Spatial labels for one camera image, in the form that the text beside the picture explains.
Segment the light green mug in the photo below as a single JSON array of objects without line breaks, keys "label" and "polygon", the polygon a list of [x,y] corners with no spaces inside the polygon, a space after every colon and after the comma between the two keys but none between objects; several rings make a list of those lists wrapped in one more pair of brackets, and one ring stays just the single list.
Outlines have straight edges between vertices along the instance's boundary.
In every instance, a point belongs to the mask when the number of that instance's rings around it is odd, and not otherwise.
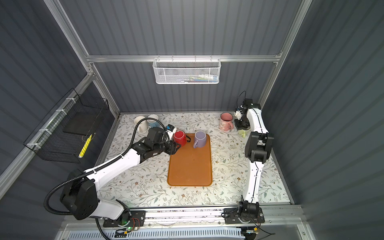
[{"label": "light green mug", "polygon": [[239,134],[242,138],[245,138],[246,135],[247,135],[247,131],[245,131],[245,130],[238,130],[238,134]]}]

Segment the pink patterned mug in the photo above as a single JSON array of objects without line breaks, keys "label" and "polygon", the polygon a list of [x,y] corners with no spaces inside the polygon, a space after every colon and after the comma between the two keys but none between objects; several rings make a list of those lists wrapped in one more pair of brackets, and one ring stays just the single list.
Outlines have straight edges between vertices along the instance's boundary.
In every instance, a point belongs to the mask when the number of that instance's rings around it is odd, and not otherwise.
[{"label": "pink patterned mug", "polygon": [[234,129],[232,114],[230,113],[221,114],[219,129],[223,132],[227,132]]}]

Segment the blue mug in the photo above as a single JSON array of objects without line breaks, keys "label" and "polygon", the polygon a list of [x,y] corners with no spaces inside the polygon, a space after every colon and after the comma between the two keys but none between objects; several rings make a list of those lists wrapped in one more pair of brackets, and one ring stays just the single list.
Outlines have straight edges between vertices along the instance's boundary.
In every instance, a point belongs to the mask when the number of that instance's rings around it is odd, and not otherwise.
[{"label": "blue mug", "polygon": [[160,126],[160,123],[157,122],[157,120],[159,119],[158,115],[152,114],[152,115],[149,115],[148,118],[149,119],[147,120],[147,122],[148,122],[148,125],[149,125],[150,128],[154,128],[154,127],[159,127]]}]

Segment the white mug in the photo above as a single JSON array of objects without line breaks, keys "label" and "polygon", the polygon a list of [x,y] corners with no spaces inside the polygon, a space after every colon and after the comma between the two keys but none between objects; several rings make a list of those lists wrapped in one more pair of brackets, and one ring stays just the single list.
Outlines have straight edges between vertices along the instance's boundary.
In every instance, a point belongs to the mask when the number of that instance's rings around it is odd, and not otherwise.
[{"label": "white mug", "polygon": [[148,121],[145,116],[138,116],[134,119],[134,124],[138,125],[138,131],[144,133],[148,130]]}]

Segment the red mug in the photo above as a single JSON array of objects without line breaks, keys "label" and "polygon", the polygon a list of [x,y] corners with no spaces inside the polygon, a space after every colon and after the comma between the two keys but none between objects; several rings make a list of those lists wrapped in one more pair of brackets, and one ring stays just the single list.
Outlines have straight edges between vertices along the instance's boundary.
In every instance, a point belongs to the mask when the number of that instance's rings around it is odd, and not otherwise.
[{"label": "red mug", "polygon": [[191,138],[184,131],[178,130],[174,134],[174,141],[183,147],[191,142]]}]

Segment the purple mug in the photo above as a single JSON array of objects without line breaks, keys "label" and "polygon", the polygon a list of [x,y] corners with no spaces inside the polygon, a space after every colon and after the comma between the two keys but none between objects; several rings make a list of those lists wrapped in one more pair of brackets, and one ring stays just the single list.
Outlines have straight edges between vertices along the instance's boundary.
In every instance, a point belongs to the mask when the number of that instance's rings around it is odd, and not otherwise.
[{"label": "purple mug", "polygon": [[198,131],[194,136],[194,145],[193,148],[203,148],[207,142],[207,134],[203,131]]}]

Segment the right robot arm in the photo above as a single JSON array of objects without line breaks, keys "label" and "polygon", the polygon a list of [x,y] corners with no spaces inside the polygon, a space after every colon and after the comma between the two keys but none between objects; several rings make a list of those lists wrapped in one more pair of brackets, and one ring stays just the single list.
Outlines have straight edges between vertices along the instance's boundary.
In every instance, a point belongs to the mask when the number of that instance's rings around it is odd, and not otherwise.
[{"label": "right robot arm", "polygon": [[260,104],[245,98],[235,113],[235,126],[244,130],[249,128],[250,134],[245,145],[245,157],[248,159],[248,177],[241,200],[238,202],[237,215],[246,223],[256,221],[260,216],[259,189],[261,176],[266,161],[270,158],[274,137],[267,130]]}]

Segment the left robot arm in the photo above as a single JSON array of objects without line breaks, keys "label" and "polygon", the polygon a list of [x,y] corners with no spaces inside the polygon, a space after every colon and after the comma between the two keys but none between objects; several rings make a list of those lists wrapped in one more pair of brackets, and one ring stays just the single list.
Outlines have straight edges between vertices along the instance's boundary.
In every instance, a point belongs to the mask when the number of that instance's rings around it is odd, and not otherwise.
[{"label": "left robot arm", "polygon": [[158,127],[149,129],[148,135],[132,144],[127,152],[101,164],[101,170],[96,167],[86,170],[90,175],[67,184],[60,197],[61,203],[77,220],[88,217],[119,219],[129,208],[119,200],[100,198],[99,190],[113,178],[149,158],[161,153],[174,155],[181,147],[173,141],[175,132]]}]

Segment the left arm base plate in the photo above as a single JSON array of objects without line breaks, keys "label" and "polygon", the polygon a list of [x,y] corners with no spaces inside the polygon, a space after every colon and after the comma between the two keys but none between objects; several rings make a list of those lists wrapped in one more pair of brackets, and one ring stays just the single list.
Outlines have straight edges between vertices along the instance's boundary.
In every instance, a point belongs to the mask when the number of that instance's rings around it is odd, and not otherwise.
[{"label": "left arm base plate", "polygon": [[142,227],[146,219],[146,211],[123,212],[117,220],[106,219],[103,223],[104,228],[133,228]]}]

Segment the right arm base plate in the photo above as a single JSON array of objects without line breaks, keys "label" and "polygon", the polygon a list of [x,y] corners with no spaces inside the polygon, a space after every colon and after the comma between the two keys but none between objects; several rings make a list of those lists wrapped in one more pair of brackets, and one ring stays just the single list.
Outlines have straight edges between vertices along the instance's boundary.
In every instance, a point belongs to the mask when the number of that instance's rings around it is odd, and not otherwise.
[{"label": "right arm base plate", "polygon": [[265,217],[260,209],[258,215],[249,215],[246,213],[238,214],[237,208],[225,208],[221,213],[221,217],[224,218],[227,225],[235,224],[263,224],[265,223]]}]

